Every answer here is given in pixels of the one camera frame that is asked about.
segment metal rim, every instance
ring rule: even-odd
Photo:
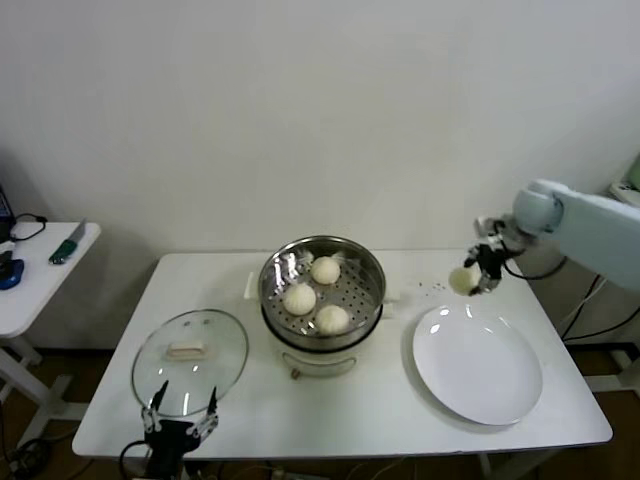
[[[378,283],[376,286],[379,291],[378,306],[374,307],[374,309],[377,310],[377,315],[375,312],[372,312],[374,313],[374,316],[372,316],[372,319],[373,319],[372,322],[366,325],[362,325],[358,328],[348,330],[346,332],[342,332],[336,335],[331,335],[326,337],[325,336],[309,337],[308,335],[306,335],[306,333],[299,332],[293,329],[288,329],[286,330],[286,332],[279,331],[280,325],[279,324],[276,325],[275,324],[276,321],[270,315],[271,309],[268,307],[273,307],[273,304],[270,302],[271,300],[270,297],[267,299],[266,291],[263,289],[263,285],[264,285],[263,281],[265,278],[268,278],[268,276],[270,275],[270,269],[272,268],[273,264],[278,261],[278,258],[281,258],[283,255],[286,255],[286,253],[289,251],[300,249],[300,248],[304,249],[306,244],[315,244],[315,243],[334,244],[337,249],[340,249],[340,245],[342,244],[344,245],[345,250],[355,252],[356,254],[358,254],[360,257],[362,257],[369,263],[369,266],[370,266],[369,269],[364,270],[364,272],[365,273],[369,272],[369,274],[372,275],[372,278],[375,278],[377,280]],[[314,247],[313,246],[309,247],[309,250],[313,251]],[[283,343],[285,343],[286,345],[292,348],[295,348],[297,350],[308,352],[308,353],[335,353],[335,352],[343,351],[355,346],[362,339],[368,337],[371,331],[377,326],[378,321],[382,315],[382,304],[383,304],[383,298],[386,290],[386,278],[384,275],[384,270],[382,269],[382,265],[380,264],[378,259],[375,257],[375,255],[370,250],[368,250],[361,244],[354,242],[353,240],[349,240],[346,238],[333,236],[333,235],[308,236],[308,237],[303,237],[303,238],[294,240],[292,242],[288,242],[287,244],[283,245],[277,251],[271,254],[265,261],[264,265],[262,266],[262,269],[260,270],[258,283],[259,283],[258,288],[259,288],[261,314],[269,330],[279,340],[283,341]],[[362,332],[361,333],[362,337],[351,340],[349,337],[357,336],[358,334],[357,332],[359,330]],[[309,343],[309,339],[313,339],[313,341],[315,341],[318,344],[318,346],[314,347],[313,345],[300,345],[300,343]],[[336,346],[334,348],[331,348],[331,347],[325,348],[323,346],[320,346],[322,343],[325,343],[327,341],[336,341],[336,343],[338,344],[342,343],[342,345]]]
[[[222,398],[224,398],[224,396],[231,390],[231,388],[233,388],[233,386],[238,382],[238,379],[242,375],[242,372],[244,371],[244,367],[247,364],[247,359],[249,358],[249,336],[247,335],[247,331],[245,330],[244,325],[242,325],[240,320],[238,320],[236,317],[231,315],[229,312],[225,312],[224,310],[220,310],[220,309],[217,309],[217,308],[198,308],[198,309],[195,309],[195,310],[189,310],[188,312],[183,312],[180,315],[176,315],[175,317],[170,318],[169,320],[167,320],[166,322],[161,324],[159,327],[154,329],[153,332],[151,332],[147,336],[147,338],[144,340],[144,342],[142,342],[142,345],[140,345],[140,347],[138,347],[138,352],[136,353],[136,356],[133,359],[133,365],[131,366],[131,389],[133,390],[133,396],[136,397],[136,400],[138,400],[138,403],[140,405],[142,405],[143,407],[147,407],[148,405],[138,395],[138,392],[136,391],[136,386],[135,386],[135,383],[134,383],[134,380],[133,380],[133,372],[135,371],[136,363],[138,362],[138,357],[140,356],[140,353],[142,352],[143,348],[147,345],[147,343],[149,343],[151,338],[156,333],[158,333],[158,331],[160,331],[163,327],[165,327],[168,323],[173,322],[174,320],[177,320],[180,317],[184,317],[185,315],[189,315],[191,313],[197,313],[197,312],[221,313],[222,315],[225,315],[225,316],[229,317],[231,320],[236,322],[236,324],[240,327],[240,331],[242,332],[242,335],[244,336],[244,341],[245,341],[245,343],[247,345],[247,354],[244,356],[244,361],[242,362],[242,365],[240,366],[240,370],[238,371],[238,375],[236,375],[236,378],[233,379],[233,382],[231,383],[231,385],[229,385],[229,388],[227,389],[227,391],[224,392],[220,397],[217,397],[217,400],[221,400]],[[200,408],[198,410],[194,410],[193,412],[189,413],[186,416],[188,417],[190,415],[195,415],[196,413],[200,413],[200,412],[202,412],[202,411],[204,411],[206,409],[207,409],[207,405],[204,405],[202,408]],[[162,417],[166,417],[166,418],[183,418],[183,417],[185,417],[185,415],[167,415],[167,414],[164,414],[164,413],[159,413],[159,415],[162,416]]]
[[[354,341],[353,343],[350,343],[348,345],[345,345],[343,347],[338,347],[338,348],[334,348],[332,350],[314,350],[311,348],[306,348],[306,347],[302,347],[300,345],[296,345],[294,343],[292,343],[291,341],[287,340],[286,338],[284,338],[282,335],[280,335],[279,332],[277,332],[275,330],[275,328],[273,328],[273,325],[271,325],[269,323],[269,321],[267,320],[267,315],[264,311],[264,308],[261,306],[260,307],[260,313],[262,314],[262,320],[264,321],[264,323],[267,324],[267,328],[269,329],[269,331],[271,333],[273,333],[273,335],[280,340],[282,343],[284,343],[285,345],[287,345],[288,347],[291,348],[295,348],[296,350],[299,350],[301,352],[305,352],[305,353],[313,353],[315,355],[324,355],[327,353],[338,353],[338,352],[343,352],[345,350],[348,350],[350,348],[355,347],[356,345],[358,345],[360,342],[362,342],[363,340],[369,338],[369,336],[373,333],[373,331],[375,330],[375,328],[378,326],[378,323],[380,322],[380,319],[382,318],[382,308],[383,306],[380,305],[380,313],[378,314],[378,317],[375,319],[375,321],[373,322],[373,325],[371,326],[371,328],[369,329],[369,331],[364,334],[362,337],[358,338],[356,341]]]

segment power cord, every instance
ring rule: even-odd
[[[514,272],[513,270],[511,270],[511,267],[509,267],[509,265],[507,264],[506,261],[504,262],[503,266],[504,266],[504,269],[507,271],[507,273],[509,275],[511,275],[512,277],[516,277],[516,278],[519,278],[521,280],[544,280],[545,278],[552,277],[553,275],[558,273],[560,270],[562,270],[562,268],[566,264],[567,264],[567,257],[564,257],[562,260],[560,260],[560,263],[558,263],[558,265],[553,267],[548,272],[542,273],[540,275],[529,275],[529,276],[528,275],[520,275],[519,273]]]
[[[591,299],[593,297],[595,297],[598,293],[600,293],[600,291],[602,290],[602,288],[607,284],[607,279],[602,280],[602,282],[600,282],[600,285],[598,285],[595,290],[593,291],[593,293],[587,295],[584,300],[582,300],[580,303],[578,303],[578,305],[576,305],[576,307],[571,310],[571,312],[569,312],[568,315],[566,315],[562,320],[560,320],[560,322],[558,322],[558,330],[561,330],[563,328],[563,326],[566,324],[566,322],[571,318],[571,316],[573,314],[575,314],[578,310],[580,310],[581,308],[583,308],[587,302],[591,301]]]
[[[247,468],[245,468],[243,470],[240,470],[238,473],[236,473],[229,480],[236,480],[237,478],[240,478],[242,475],[244,475],[245,473],[247,473],[250,470],[268,470],[268,471],[272,472],[273,470],[275,470],[275,468],[273,468],[273,467],[265,467],[263,465],[253,465],[251,467],[247,467]]]
[[[120,476],[123,480],[129,480],[129,475],[127,474],[126,469],[124,468],[124,456],[130,448],[133,448],[137,445],[146,445],[147,442],[144,440],[136,440],[135,442],[131,442],[126,447],[122,449],[120,452],[120,457],[118,458],[118,469],[120,470]]]
[[[15,237],[15,236],[11,235],[9,238],[11,239],[12,242],[24,242],[25,240],[29,240],[29,239],[35,237],[36,235],[41,234],[47,228],[47,222],[49,221],[49,220],[47,220],[47,217],[43,217],[42,215],[35,215],[33,213],[21,213],[20,215],[15,217],[15,220],[17,221],[18,219],[20,219],[22,217],[31,217],[36,222],[39,222],[41,224],[40,225],[40,230],[37,230],[36,232],[32,233],[31,235],[27,235],[26,237],[22,237],[22,238]]]
[[[580,335],[578,337],[565,338],[564,341],[568,342],[569,340],[582,340],[583,338],[591,338],[597,335],[602,335],[603,333],[609,333],[613,330],[617,330],[618,328],[621,328],[625,326],[627,323],[631,322],[636,317],[636,315],[638,315],[638,313],[640,313],[640,307],[636,308],[636,310],[626,320],[618,323],[617,325],[614,325],[613,327],[605,328],[604,330],[589,333],[587,335]]]
[[[218,471],[216,472],[216,477],[218,480],[222,479],[222,471],[224,470],[225,466],[226,466],[225,462],[220,462],[220,465],[218,465]]]
[[[392,468],[394,468],[394,467],[397,467],[397,466],[398,466],[398,465],[400,465],[402,462],[404,462],[404,460],[405,460],[406,458],[407,458],[407,457],[402,457],[402,458],[400,458],[400,459],[396,460],[395,462],[390,463],[390,464],[389,464],[389,465],[387,465],[386,467],[384,467],[384,468],[380,469],[380,470],[378,471],[378,473],[376,473],[373,477],[371,477],[371,480],[376,480],[376,478],[378,478],[380,475],[382,475],[382,474],[383,474],[384,472],[386,472],[387,470],[390,470],[390,469],[392,469]]]
[[[25,442],[16,450],[7,452],[7,441],[5,435],[6,429],[2,402],[0,402],[0,428],[2,429],[0,444],[2,446],[2,454],[4,455],[3,460],[7,462],[10,470],[10,473],[6,478],[13,478],[14,480],[28,480],[42,472],[46,468],[49,457],[51,456],[51,446],[54,443],[71,437],[78,430],[78,427],[75,427],[61,435],[34,438]],[[73,480],[79,477],[91,466],[92,463],[93,461],[89,460],[78,470],[66,477],[65,480]]]
[[[580,305],[578,306],[578,311],[576,312],[575,316],[573,317],[573,320],[571,320],[571,323],[569,324],[569,326],[567,327],[567,329],[564,331],[564,333],[560,336],[560,338],[562,340],[565,339],[565,337],[567,336],[567,334],[569,333],[569,330],[571,330],[573,328],[573,326],[576,324],[576,322],[578,321],[578,318],[580,318],[580,314],[582,313],[582,309],[584,308],[584,306],[586,305],[586,301],[587,298],[589,298],[589,296],[593,293],[593,289],[596,288],[596,283],[598,283],[598,280],[600,279],[600,275],[596,275],[595,278],[593,279],[593,282],[591,282],[591,285],[589,285],[589,289],[587,290],[587,293],[584,294],[584,298],[582,299],[582,302],[580,303]]]
[[[358,469],[360,469],[361,467],[364,467],[365,465],[366,463],[359,463],[355,467],[351,468],[351,470],[349,470],[349,473],[347,473],[347,476],[344,477],[344,480],[349,480],[353,476],[353,474],[356,473],[356,471],[358,471]]]

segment black cable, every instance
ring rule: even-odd
[[[556,273],[558,273],[560,270],[562,270],[562,267],[564,267],[566,265],[566,263],[567,263],[567,257],[564,257],[562,260],[560,260],[560,263],[558,263],[558,265],[553,267],[548,272],[542,273],[540,275],[531,275],[531,276],[520,275],[519,273],[514,272],[513,270],[511,270],[511,268],[509,268],[509,265],[507,265],[507,262],[504,262],[504,269],[512,277],[516,277],[516,278],[519,278],[521,280],[544,280],[545,278],[549,278],[549,277],[555,275]]]
[[[51,437],[41,437],[41,438],[45,442],[49,442],[49,443],[62,442],[63,440],[66,440],[67,438],[73,437],[75,435],[75,433],[78,431],[79,428],[80,428],[80,425],[78,425],[77,427],[72,428],[71,430],[68,430],[67,432],[65,432],[63,434],[53,435]]]
[[[602,335],[603,333],[609,333],[612,330],[616,330],[620,327],[623,327],[627,323],[629,323],[631,320],[635,318],[636,315],[638,315],[638,313],[640,313],[640,307],[636,308],[636,310],[625,321],[620,322],[619,324],[614,325],[613,327],[605,328],[604,330],[600,330],[594,333],[589,333],[587,335],[580,335],[578,337],[565,338],[564,341],[568,342],[569,340],[582,340],[583,338],[590,338],[590,337],[595,337],[596,335]]]
[[[47,228],[47,222],[48,222],[47,217],[43,217],[42,215],[35,215],[33,213],[21,213],[20,215],[15,217],[15,220],[17,221],[19,218],[22,218],[22,217],[32,217],[36,222],[39,222],[42,225],[40,226],[40,230],[36,231],[35,233],[32,233],[31,235],[27,235],[26,237],[23,237],[23,238],[14,237],[13,235],[11,235],[10,239],[12,242],[24,242],[25,240],[29,240],[30,238],[33,238],[36,235],[39,235],[40,233],[44,232],[44,230]]]
[[[69,475],[64,480],[74,480],[74,479],[78,478],[80,475],[82,475],[84,472],[86,472],[91,465],[93,465],[93,460],[88,460],[87,463],[85,463],[82,467],[80,467],[78,470],[73,472],[71,475]]]
[[[580,318],[580,314],[582,313],[582,309],[585,307],[585,305],[587,304],[585,302],[585,300],[589,297],[589,295],[591,295],[593,293],[593,289],[596,288],[596,283],[598,283],[598,280],[600,279],[600,275],[596,275],[595,278],[593,279],[593,282],[591,282],[591,285],[589,286],[589,290],[587,290],[587,293],[584,294],[584,297],[582,298],[582,305],[580,305],[580,308],[578,309],[578,311],[576,312],[576,314],[573,316],[573,320],[571,320],[571,323],[569,324],[569,326],[567,327],[567,329],[564,331],[564,333],[560,336],[560,338],[562,340],[564,340],[564,337],[567,336],[567,334],[569,333],[569,330],[571,330],[573,328],[573,326],[576,324],[576,322],[578,321],[578,318]]]
[[[226,462],[220,462],[220,465],[218,465],[218,471],[216,473],[216,477],[218,478],[218,480],[222,480],[222,470],[224,470],[225,465]]]
[[[127,471],[124,469],[124,456],[127,453],[127,451],[131,448],[131,447],[135,447],[137,445],[146,445],[147,442],[145,442],[144,440],[136,440],[135,442],[131,442],[129,445],[127,445],[126,447],[124,447],[122,449],[122,452],[120,452],[120,458],[118,458],[118,468],[120,470],[120,476],[122,477],[123,480],[129,480],[129,476],[127,475]]]
[[[7,439],[4,428],[4,409],[2,408],[2,402],[0,402],[0,427],[2,427],[2,437],[0,438],[0,441],[2,442],[2,454],[4,455],[4,459],[7,461],[7,463],[9,463],[11,459],[7,454]]]

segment green knife handle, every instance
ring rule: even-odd
[[[53,252],[53,255],[49,257],[49,263],[53,265],[62,265],[66,263],[67,258],[71,256],[73,252],[75,252],[78,244],[72,240],[65,240],[60,244],[58,249]]]

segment steamed bun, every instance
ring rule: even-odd
[[[331,257],[317,258],[311,265],[311,277],[320,285],[331,285],[338,281],[340,264]]]
[[[316,314],[316,328],[322,335],[337,335],[349,326],[349,314],[336,305],[322,307]]]
[[[455,268],[449,275],[449,285],[458,295],[470,295],[478,286],[481,275],[480,269],[475,265],[469,268]]]
[[[316,306],[316,292],[306,283],[292,285],[284,292],[282,304],[291,315],[306,315]]]

